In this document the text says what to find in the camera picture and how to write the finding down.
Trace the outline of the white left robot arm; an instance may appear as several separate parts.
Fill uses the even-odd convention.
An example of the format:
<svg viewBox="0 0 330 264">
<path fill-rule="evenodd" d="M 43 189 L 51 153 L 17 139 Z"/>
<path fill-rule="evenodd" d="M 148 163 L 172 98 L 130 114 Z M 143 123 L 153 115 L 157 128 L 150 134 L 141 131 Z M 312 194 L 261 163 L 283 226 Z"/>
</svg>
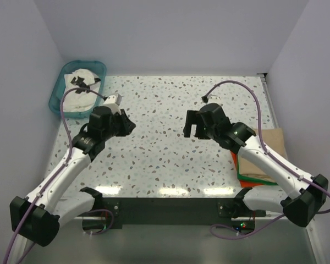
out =
<svg viewBox="0 0 330 264">
<path fill-rule="evenodd" d="M 40 246 L 49 245 L 60 228 L 60 216 L 53 211 L 64 192 L 104 150 L 106 141 L 128 136 L 135 127 L 116 104 L 95 107 L 58 166 L 25 198 L 11 201 L 12 230 Z"/>
</svg>

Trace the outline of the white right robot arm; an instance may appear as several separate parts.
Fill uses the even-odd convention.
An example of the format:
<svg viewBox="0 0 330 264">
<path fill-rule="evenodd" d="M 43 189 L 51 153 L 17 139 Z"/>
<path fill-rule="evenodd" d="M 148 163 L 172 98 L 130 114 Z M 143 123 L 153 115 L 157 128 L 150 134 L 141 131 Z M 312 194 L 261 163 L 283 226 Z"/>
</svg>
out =
<svg viewBox="0 0 330 264">
<path fill-rule="evenodd" d="M 196 126 L 195 137 L 214 140 L 223 149 L 229 150 L 254 164 L 277 186 L 245 188 L 234 202 L 234 210 L 240 216 L 251 211 L 265 210 L 282 213 L 299 227 L 307 227 L 326 202 L 328 179 L 299 169 L 284 157 L 261 142 L 255 131 L 242 122 L 232 123 L 222 107 L 209 103 L 200 110 L 188 110 L 185 118 L 184 136 L 191 135 Z"/>
</svg>

